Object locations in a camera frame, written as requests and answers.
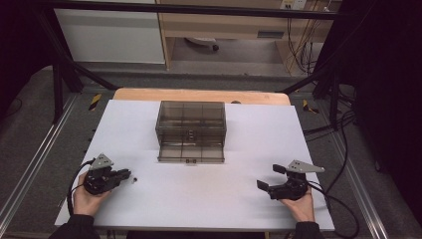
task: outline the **cable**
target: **cable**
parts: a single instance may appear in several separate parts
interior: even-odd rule
[[[78,170],[75,172],[71,184],[69,185],[69,189],[68,189],[68,195],[67,195],[67,201],[68,201],[68,211],[69,211],[69,215],[74,215],[74,205],[72,203],[72,192],[77,189],[79,186],[75,187],[74,189],[72,189],[72,186],[74,185],[74,181],[77,178],[79,172],[82,170],[82,168],[84,168],[86,165],[91,165],[93,164],[93,162],[95,161],[95,159],[90,160],[90,161],[86,161],[84,162],[79,168]]]
[[[326,59],[325,59],[325,61],[323,61],[319,66],[318,66],[318,69],[320,70],[320,69],[322,69],[324,66],[325,66],[325,64],[329,61],[329,60],[331,60],[336,54],[338,54],[338,52],[339,52],[339,50],[345,45],[345,43],[351,38],[351,36],[353,36],[353,34],[355,34],[356,32],[357,32],[357,30],[359,29],[359,27],[362,25],[362,23],[363,23],[363,21],[367,18],[367,16],[369,15],[369,12],[372,10],[372,8],[375,6],[375,4],[376,4],[376,2],[377,2],[378,0],[373,0],[372,1],[372,4],[370,5],[370,7],[368,8],[368,10],[365,12],[365,15],[362,17],[362,19],[360,20],[360,22],[356,25],[356,27],[350,32],[350,34],[348,34],[345,38],[344,38],[344,41],[342,41],[339,45],[338,45],[338,47],[337,47],[337,49],[331,54],[331,55],[329,55]]]
[[[313,188],[313,189],[315,189],[316,191],[318,191],[318,192],[320,192],[325,198],[327,198],[328,199],[328,201],[330,201],[330,200],[334,200],[335,202],[337,202],[338,204],[340,204],[341,206],[343,206],[349,213],[350,213],[350,215],[353,217],[353,219],[354,219],[354,223],[355,223],[355,225],[356,225],[356,229],[355,229],[355,231],[354,231],[354,233],[351,235],[351,236],[345,236],[345,235],[342,235],[342,234],[340,234],[340,233],[338,233],[337,231],[334,231],[334,233],[337,235],[337,236],[339,236],[339,237],[341,237],[341,238],[355,238],[358,234],[359,234],[359,231],[360,231],[360,225],[359,225],[359,221],[357,220],[357,217],[356,217],[356,215],[354,214],[354,212],[353,212],[353,210],[351,210],[344,202],[342,202],[341,200],[339,200],[338,198],[336,198],[336,197],[333,197],[333,196],[330,196],[330,195],[328,195],[327,194],[327,192],[325,192],[325,191],[323,191],[323,189],[319,189],[319,188],[317,188],[317,187],[315,187],[315,186],[313,186],[312,184],[310,184],[310,183],[308,183],[308,185],[311,187],[311,188]],[[327,208],[328,208],[328,210],[330,210],[330,202],[328,203],[328,205],[329,206],[327,206]]]
[[[328,189],[326,190],[326,193],[329,193],[331,191],[332,187],[335,185],[335,183],[341,177],[342,173],[344,172],[345,166],[347,165],[348,144],[347,144],[347,138],[346,138],[345,133],[344,133],[344,117],[346,116],[347,113],[345,113],[341,117],[341,121],[340,121],[341,135],[342,135],[342,138],[344,140],[344,162],[343,162],[343,165],[341,166],[341,169],[338,172],[337,176],[335,177],[335,179],[332,181],[332,183],[329,185]]]
[[[341,122],[343,122],[343,125],[346,126],[353,121],[354,121],[354,113],[352,111],[348,111],[348,112],[344,113],[342,118],[337,120],[336,123],[340,124]],[[325,130],[328,130],[328,129],[332,129],[331,124],[321,126],[321,127],[317,127],[317,128],[313,128],[313,129],[305,129],[304,135],[311,135],[311,134],[321,132],[321,131],[325,131]]]

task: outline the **white table surface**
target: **white table surface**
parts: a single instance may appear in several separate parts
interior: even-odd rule
[[[99,228],[131,230],[278,231],[296,221],[281,202],[257,188],[287,178],[273,164],[312,163],[294,107],[226,104],[225,162],[158,162],[155,123],[160,102],[109,101],[84,161],[104,153],[129,180],[96,215]],[[132,177],[138,181],[132,183]],[[307,174],[316,181],[315,173]],[[316,222],[333,230],[323,196],[314,191]],[[69,219],[66,203],[56,220]]]

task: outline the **human hand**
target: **human hand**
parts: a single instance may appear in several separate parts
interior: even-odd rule
[[[87,173],[85,172],[79,176],[78,185],[84,184],[86,175]],[[92,195],[88,193],[83,186],[79,186],[74,193],[74,214],[89,216],[96,215],[100,205],[110,193],[111,191],[99,195]]]
[[[305,195],[296,201],[290,199],[281,199],[280,201],[291,210],[293,217],[298,222],[316,221],[314,216],[314,199],[310,187],[308,187]]]

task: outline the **clear plastic box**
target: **clear plastic box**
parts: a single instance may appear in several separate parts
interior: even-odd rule
[[[155,130],[159,161],[224,162],[224,103],[161,102]]]

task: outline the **aluminum rail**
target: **aluminum rail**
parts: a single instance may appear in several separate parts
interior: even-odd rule
[[[328,109],[320,102],[317,102],[317,105],[318,108],[321,109],[321,114],[325,122],[329,123]],[[340,132],[333,132],[331,137],[335,144],[335,149],[338,153],[338,159],[340,163],[343,163],[345,145],[341,139]],[[353,190],[356,201],[360,207],[363,217],[366,220],[366,224],[372,234],[372,237],[375,239],[388,239],[388,233],[384,228],[384,224],[382,223],[378,212],[375,209],[375,205],[373,204],[372,199],[366,190],[364,182],[360,179],[357,170],[353,165],[353,160],[350,158],[350,155],[348,156],[348,162],[344,173],[347,175],[351,189]]]
[[[60,131],[62,130],[65,122],[67,121],[75,101],[78,97],[78,94],[72,94],[65,105],[64,113],[59,121],[53,124],[50,127],[49,132],[29,163],[27,169],[23,173],[18,184],[15,186],[15,189],[9,196],[7,202],[0,211],[0,238],[3,237],[3,234],[6,232],[7,227],[12,221],[13,216],[18,210],[20,204],[22,203],[26,193],[28,192],[32,182],[37,176],[38,171],[43,165],[50,149],[52,148],[56,138],[59,136]]]

